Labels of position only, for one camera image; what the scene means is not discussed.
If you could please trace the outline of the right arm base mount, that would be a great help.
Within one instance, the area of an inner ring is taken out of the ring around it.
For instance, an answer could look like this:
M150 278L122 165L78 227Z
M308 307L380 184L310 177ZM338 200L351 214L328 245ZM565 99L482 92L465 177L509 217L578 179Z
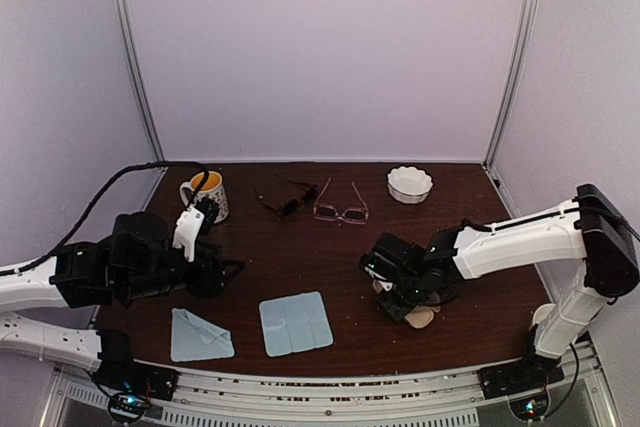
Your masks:
M547 370L514 361L481 368L478 378L485 400L506 398L516 419L533 423L542 421L551 409L548 387L565 376L559 366Z

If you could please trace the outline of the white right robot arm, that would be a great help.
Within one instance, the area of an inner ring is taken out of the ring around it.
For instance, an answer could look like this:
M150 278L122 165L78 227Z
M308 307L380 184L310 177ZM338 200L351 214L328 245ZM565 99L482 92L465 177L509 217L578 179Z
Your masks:
M513 366L513 380L530 389L606 304L638 286L638 238L609 199L584 184L573 199L536 214L488 225L463 220L436 232L426 247L383 233L359 266L379 283L379 305L400 321L419 305L447 301L464 281L523 265L578 261L561 300L536 310L532 351Z

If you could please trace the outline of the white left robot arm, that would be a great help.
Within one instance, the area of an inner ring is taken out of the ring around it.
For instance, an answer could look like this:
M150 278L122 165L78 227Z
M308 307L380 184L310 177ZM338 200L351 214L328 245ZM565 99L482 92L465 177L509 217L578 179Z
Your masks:
M34 308L130 307L143 298L184 289L198 300L212 299L244 269L223 259L218 246L203 241L210 223L188 209L171 230L148 212L121 214L110 236L54 249L46 259L1 270L2 348L82 368L109 378L123 391L144 380L126 334L116 330L73 330L23 316Z

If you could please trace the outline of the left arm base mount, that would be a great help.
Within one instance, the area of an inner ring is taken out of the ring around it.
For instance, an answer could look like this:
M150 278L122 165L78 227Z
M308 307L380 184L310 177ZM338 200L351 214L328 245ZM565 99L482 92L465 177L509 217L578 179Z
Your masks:
M133 362L104 364L89 378L107 398L109 416L121 425L141 420L155 400L171 401L179 373L170 368Z

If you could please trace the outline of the brown plaid glasses case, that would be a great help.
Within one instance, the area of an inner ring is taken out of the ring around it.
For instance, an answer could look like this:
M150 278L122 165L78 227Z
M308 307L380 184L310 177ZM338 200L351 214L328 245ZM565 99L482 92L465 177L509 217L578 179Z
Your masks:
M385 286L385 282L380 282L379 280L372 281L372 289L376 295L385 293ZM401 320L412 329L424 329L435 319L440 310L441 308L439 306L419 305L406 313Z

